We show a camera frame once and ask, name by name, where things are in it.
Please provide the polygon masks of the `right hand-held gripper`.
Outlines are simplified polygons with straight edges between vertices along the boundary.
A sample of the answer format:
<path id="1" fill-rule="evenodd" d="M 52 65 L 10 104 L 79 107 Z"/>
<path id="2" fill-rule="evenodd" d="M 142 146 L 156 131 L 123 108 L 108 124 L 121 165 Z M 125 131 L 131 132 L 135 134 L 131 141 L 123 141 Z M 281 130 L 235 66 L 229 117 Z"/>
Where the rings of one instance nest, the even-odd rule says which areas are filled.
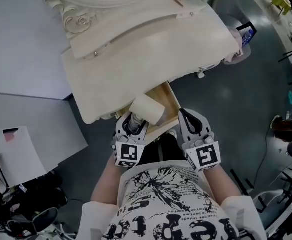
<path id="1" fill-rule="evenodd" d="M 214 140 L 214 133 L 210 132 L 207 119 L 194 110 L 180 108 L 178 121 L 184 141 L 181 147 L 191 168 L 195 172 L 201 172 L 219 165 L 221 162 L 219 144 Z M 190 135 L 203 134 L 206 135 L 191 140 Z"/>

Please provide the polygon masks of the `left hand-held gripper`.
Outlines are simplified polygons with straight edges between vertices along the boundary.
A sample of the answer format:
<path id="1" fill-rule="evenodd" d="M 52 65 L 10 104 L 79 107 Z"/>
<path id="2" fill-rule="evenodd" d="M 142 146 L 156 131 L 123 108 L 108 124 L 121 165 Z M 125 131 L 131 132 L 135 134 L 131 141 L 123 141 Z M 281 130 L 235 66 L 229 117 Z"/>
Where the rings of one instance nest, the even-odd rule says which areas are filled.
<path id="1" fill-rule="evenodd" d="M 135 139 L 131 136 L 128 129 L 131 114 L 122 115 L 116 122 L 115 136 L 112 144 L 115 165 L 118 167 L 132 168 L 135 167 L 142 157 L 145 146 L 144 138 L 149 126 L 148 122 L 144 122 L 138 128 Z"/>

